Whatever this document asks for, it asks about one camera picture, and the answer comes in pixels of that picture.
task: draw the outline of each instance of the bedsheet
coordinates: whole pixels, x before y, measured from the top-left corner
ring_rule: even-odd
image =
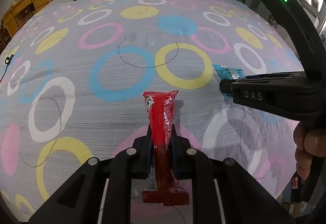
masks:
[[[146,133],[144,91],[179,90],[177,133],[210,158],[232,157],[277,197],[295,171],[297,122],[235,105],[212,64],[247,75],[302,70],[258,14],[235,0],[54,0],[14,36],[0,87],[0,190],[28,219],[89,157]],[[183,186],[191,194],[189,182]],[[192,223],[191,206],[144,204],[137,223]]]

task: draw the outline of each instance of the silver bolt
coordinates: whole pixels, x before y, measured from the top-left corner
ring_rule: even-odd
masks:
[[[195,155],[197,153],[197,150],[196,149],[193,149],[193,148],[190,148],[190,149],[187,149],[187,153],[189,155]]]
[[[136,149],[135,148],[129,148],[126,150],[126,153],[129,154],[129,155],[134,155],[136,154]]]
[[[90,158],[90,159],[88,160],[88,164],[89,164],[89,165],[95,165],[95,164],[97,164],[97,159],[96,159],[96,158]]]
[[[226,158],[225,159],[225,164],[228,165],[228,166],[232,166],[235,164],[235,160],[232,159],[232,158]]]

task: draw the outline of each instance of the red snack package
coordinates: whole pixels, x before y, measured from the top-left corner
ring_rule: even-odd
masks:
[[[188,192],[173,177],[168,150],[177,93],[178,91],[143,93],[154,146],[151,172],[142,192],[144,203],[163,203],[166,206],[189,204]]]

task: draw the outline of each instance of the wooden dresser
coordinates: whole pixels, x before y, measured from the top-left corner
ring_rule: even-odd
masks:
[[[53,0],[19,0],[3,16],[2,23],[6,26],[9,35],[14,36],[24,24]]]

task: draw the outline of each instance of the finger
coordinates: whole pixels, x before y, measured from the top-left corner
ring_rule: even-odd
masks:
[[[304,169],[300,166],[299,163],[296,165],[297,173],[300,175],[300,177],[303,180],[307,180],[309,173],[310,173],[310,167],[308,169]]]
[[[317,157],[326,157],[326,129],[310,131],[304,139],[306,151]]]
[[[293,131],[293,139],[299,150],[304,150],[304,138],[307,135],[307,129],[302,127],[300,123]]]
[[[297,163],[305,170],[308,170],[312,163],[312,155],[307,153],[306,151],[302,151],[296,149],[295,151],[295,159]]]

